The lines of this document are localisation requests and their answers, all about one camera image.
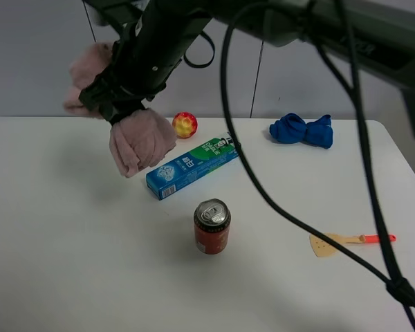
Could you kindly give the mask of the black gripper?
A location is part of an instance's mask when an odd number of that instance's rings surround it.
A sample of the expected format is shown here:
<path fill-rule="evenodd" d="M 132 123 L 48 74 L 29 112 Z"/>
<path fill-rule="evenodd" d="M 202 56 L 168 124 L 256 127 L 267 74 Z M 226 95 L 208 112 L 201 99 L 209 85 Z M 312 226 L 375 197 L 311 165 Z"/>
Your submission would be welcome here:
<path fill-rule="evenodd" d="M 79 100 L 111 124 L 142 109 L 143 100 L 153 100 L 181 62 L 192 68 L 210 65 L 195 64 L 186 56 L 198 36 L 213 42 L 203 30 L 211 20 L 206 1 L 148 1 L 143 9 L 133 1 L 88 5 L 119 39 L 109 65 L 81 90 Z"/>

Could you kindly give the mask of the dark green robot arm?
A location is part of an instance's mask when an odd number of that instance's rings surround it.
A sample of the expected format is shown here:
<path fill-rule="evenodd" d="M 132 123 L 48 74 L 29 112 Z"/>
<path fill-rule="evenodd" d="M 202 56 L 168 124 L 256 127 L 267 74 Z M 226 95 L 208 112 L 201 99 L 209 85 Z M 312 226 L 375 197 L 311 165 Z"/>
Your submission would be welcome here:
<path fill-rule="evenodd" d="M 185 51 L 212 20 L 276 47 L 319 44 L 397 86 L 415 137 L 415 13 L 368 1 L 90 1 L 119 35 L 112 59 L 80 90 L 80 102 L 116 123 L 166 86 Z"/>

